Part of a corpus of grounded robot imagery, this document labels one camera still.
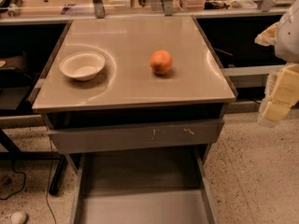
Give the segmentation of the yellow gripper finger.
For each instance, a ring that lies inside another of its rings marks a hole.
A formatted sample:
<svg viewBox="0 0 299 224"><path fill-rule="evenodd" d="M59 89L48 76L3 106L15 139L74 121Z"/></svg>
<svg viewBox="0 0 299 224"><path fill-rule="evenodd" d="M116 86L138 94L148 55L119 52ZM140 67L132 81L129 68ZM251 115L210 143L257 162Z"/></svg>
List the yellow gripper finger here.
<svg viewBox="0 0 299 224"><path fill-rule="evenodd" d="M299 64L287 63L267 77L265 97L259 108L259 124L277 124L299 102Z"/></svg>
<svg viewBox="0 0 299 224"><path fill-rule="evenodd" d="M276 33L278 29L278 23L275 22L258 34L254 42L261 46L275 46L276 45Z"/></svg>

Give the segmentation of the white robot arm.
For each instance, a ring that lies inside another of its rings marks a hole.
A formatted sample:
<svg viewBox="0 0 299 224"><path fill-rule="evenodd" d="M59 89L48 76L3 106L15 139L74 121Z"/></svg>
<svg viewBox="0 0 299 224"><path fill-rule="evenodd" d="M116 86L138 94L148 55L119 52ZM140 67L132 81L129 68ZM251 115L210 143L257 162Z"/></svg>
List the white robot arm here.
<svg viewBox="0 0 299 224"><path fill-rule="evenodd" d="M254 42L273 46L275 55L286 62L279 71L269 73L259 108L258 123L274 127L299 102L299 0L278 22L257 35Z"/></svg>

